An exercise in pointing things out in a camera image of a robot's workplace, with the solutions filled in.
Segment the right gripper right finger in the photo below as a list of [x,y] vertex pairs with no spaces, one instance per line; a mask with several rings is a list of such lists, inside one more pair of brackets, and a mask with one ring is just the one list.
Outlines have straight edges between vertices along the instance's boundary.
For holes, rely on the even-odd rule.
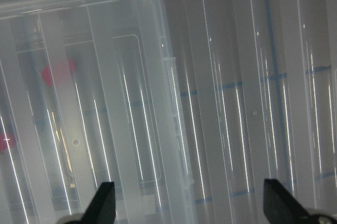
[[265,179],[263,185],[263,212],[269,223],[316,223],[300,203],[277,179]]

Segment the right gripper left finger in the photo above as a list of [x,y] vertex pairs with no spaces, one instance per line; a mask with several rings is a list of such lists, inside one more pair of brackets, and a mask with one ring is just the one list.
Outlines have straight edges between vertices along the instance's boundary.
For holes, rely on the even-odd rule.
[[114,182],[102,182],[78,223],[113,224],[116,219]]

